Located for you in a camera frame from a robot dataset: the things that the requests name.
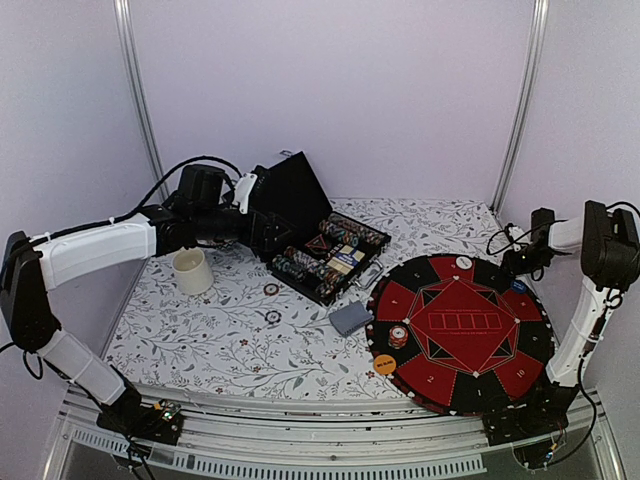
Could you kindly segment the white dealer button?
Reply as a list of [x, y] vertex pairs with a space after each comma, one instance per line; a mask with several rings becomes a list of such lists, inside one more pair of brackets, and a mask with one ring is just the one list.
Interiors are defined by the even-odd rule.
[[472, 268], [473, 266], [473, 261], [466, 256], [458, 256], [455, 259], [455, 264], [458, 268], [463, 269], [463, 270], [469, 270]]

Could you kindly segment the blue small blind button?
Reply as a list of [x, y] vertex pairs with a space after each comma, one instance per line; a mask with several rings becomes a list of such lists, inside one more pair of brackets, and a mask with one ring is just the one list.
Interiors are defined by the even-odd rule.
[[521, 280], [512, 280], [510, 283], [510, 289], [518, 294], [525, 294], [527, 292], [527, 285]]

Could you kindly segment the orange big blind button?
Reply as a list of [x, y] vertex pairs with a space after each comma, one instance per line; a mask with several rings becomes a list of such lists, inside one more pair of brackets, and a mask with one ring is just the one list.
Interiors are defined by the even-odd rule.
[[379, 375], [390, 375], [396, 370], [396, 368], [396, 359], [389, 354], [380, 354], [373, 359], [373, 369]]

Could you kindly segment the grey card deck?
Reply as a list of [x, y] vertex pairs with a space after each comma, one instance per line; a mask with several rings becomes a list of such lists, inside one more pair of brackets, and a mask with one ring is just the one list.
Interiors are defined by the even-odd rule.
[[373, 319], [362, 302], [353, 302], [329, 314], [329, 321], [343, 337], [353, 334]]

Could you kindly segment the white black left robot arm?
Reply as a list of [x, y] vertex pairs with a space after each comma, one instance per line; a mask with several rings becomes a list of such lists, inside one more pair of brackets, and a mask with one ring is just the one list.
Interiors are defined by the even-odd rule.
[[13, 344], [34, 354], [97, 406], [99, 427], [126, 440], [177, 444], [184, 423], [179, 404], [147, 405], [136, 386], [66, 329], [51, 305], [58, 288], [122, 264], [183, 250], [243, 240], [268, 243], [275, 227], [266, 203], [281, 175], [280, 164], [238, 169], [203, 155], [173, 167], [177, 188], [154, 204], [149, 191], [129, 212], [39, 236], [13, 233], [1, 269], [1, 313]]

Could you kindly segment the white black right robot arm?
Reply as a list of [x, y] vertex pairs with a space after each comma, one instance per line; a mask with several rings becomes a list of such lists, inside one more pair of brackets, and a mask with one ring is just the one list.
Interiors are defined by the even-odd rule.
[[532, 212], [528, 243], [510, 238], [499, 250], [501, 269], [512, 278], [534, 275], [556, 256], [577, 253], [583, 274], [578, 304], [545, 372], [523, 405], [483, 417], [493, 445], [561, 431], [577, 395], [586, 392], [583, 373], [613, 312], [639, 278], [638, 208], [627, 201], [610, 205], [589, 200], [582, 215], [559, 220], [551, 209]]

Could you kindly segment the red 5 poker chip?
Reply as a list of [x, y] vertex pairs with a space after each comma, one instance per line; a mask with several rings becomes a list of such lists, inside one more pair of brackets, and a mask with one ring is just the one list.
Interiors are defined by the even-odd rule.
[[394, 326], [389, 330], [388, 345], [393, 349], [403, 348], [409, 339], [408, 330], [400, 325]]

